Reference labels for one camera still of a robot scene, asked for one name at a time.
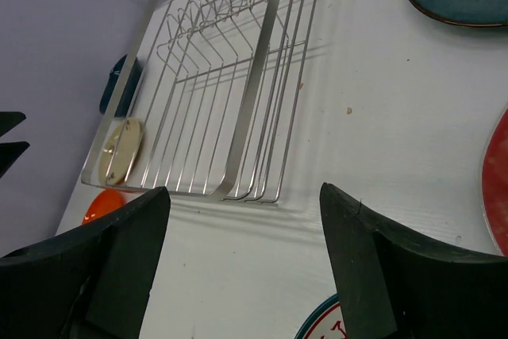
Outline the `red plate with turquoise flower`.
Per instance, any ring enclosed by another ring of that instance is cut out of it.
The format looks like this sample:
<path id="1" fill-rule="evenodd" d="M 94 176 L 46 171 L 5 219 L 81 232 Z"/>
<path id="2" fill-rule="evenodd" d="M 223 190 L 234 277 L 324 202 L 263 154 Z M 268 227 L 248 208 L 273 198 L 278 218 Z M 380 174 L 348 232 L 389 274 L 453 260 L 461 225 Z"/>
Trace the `red plate with turquoise flower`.
<path id="1" fill-rule="evenodd" d="M 507 256 L 507 110 L 499 118 L 484 154 L 481 191 L 491 236 Z"/>

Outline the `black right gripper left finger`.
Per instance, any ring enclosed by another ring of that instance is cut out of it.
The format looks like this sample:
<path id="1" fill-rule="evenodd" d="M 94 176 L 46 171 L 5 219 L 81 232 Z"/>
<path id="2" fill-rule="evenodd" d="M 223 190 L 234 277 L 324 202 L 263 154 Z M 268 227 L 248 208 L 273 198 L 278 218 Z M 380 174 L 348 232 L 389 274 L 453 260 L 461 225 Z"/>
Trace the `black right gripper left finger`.
<path id="1" fill-rule="evenodd" d="M 137 338 L 167 232 L 157 187 L 1 258 L 3 338 Z"/>

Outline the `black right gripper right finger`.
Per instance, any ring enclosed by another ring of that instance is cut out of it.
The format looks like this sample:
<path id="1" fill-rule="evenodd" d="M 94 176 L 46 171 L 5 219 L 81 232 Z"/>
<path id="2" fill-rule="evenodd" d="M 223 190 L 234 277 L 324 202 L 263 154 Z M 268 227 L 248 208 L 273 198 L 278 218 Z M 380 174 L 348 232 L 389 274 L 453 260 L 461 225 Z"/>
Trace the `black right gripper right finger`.
<path id="1" fill-rule="evenodd" d="M 330 183 L 319 201 L 350 338 L 506 337 L 504 256 L 428 237 Z"/>

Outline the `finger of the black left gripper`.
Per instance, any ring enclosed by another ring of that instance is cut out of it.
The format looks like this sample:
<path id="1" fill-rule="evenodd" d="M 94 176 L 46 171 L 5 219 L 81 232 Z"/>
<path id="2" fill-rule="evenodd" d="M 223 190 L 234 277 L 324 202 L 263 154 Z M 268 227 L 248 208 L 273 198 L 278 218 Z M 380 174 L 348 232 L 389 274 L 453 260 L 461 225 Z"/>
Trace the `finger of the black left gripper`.
<path id="1" fill-rule="evenodd" d="M 0 112 L 0 136 L 5 135 L 11 129 L 26 119 L 25 114 L 19 111 Z"/>
<path id="2" fill-rule="evenodd" d="M 9 142 L 0 144 L 0 177 L 10 169 L 14 162 L 30 146 L 27 141 Z"/>

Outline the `small beige plate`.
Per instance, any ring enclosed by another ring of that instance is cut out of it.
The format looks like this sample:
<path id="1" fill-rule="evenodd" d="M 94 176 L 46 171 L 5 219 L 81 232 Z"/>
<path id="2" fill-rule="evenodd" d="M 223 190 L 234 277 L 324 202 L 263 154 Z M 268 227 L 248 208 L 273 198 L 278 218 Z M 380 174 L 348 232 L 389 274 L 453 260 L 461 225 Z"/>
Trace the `small beige plate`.
<path id="1" fill-rule="evenodd" d="M 135 117 L 126 118 L 108 138 L 100 155 L 98 180 L 101 185 L 122 183 L 130 175 L 144 136 L 144 126 Z"/>

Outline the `dark blue leaf-shaped plate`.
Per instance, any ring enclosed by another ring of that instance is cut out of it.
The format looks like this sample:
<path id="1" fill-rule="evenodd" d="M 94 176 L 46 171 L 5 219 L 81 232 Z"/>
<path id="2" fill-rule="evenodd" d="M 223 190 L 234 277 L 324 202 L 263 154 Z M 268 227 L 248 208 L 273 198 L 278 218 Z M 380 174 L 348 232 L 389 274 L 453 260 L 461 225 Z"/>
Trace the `dark blue leaf-shaped plate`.
<path id="1" fill-rule="evenodd" d="M 121 70 L 124 66 L 125 60 L 127 55 L 124 55 L 122 58 L 119 59 L 118 62 L 113 66 L 113 68 L 110 71 L 108 82 L 106 84 L 106 88 L 102 94 L 101 101 L 99 103 L 99 111 L 101 114 L 104 114 L 106 112 L 106 108 L 109 105 L 111 96 L 114 92 L 114 89 L 116 87 L 117 81 L 120 77 Z M 134 93 L 136 91 L 137 85 L 140 81 L 140 77 L 143 71 L 143 67 L 138 59 L 134 60 L 133 67 L 131 69 L 131 72 L 129 74 L 128 81 L 125 85 L 124 91 L 122 93 L 120 102 L 118 103 L 115 117 L 125 117 L 128 113 L 130 104 L 132 102 Z"/>

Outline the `white plate with orange sunburst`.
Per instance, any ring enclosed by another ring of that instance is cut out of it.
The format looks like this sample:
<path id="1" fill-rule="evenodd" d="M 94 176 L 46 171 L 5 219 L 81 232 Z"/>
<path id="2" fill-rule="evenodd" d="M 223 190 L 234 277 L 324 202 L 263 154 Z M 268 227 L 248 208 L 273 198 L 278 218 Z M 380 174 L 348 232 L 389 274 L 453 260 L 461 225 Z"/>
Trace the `white plate with orange sunburst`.
<path id="1" fill-rule="evenodd" d="M 295 339 L 347 338 L 341 303 L 334 294 L 322 302 L 303 322 Z"/>

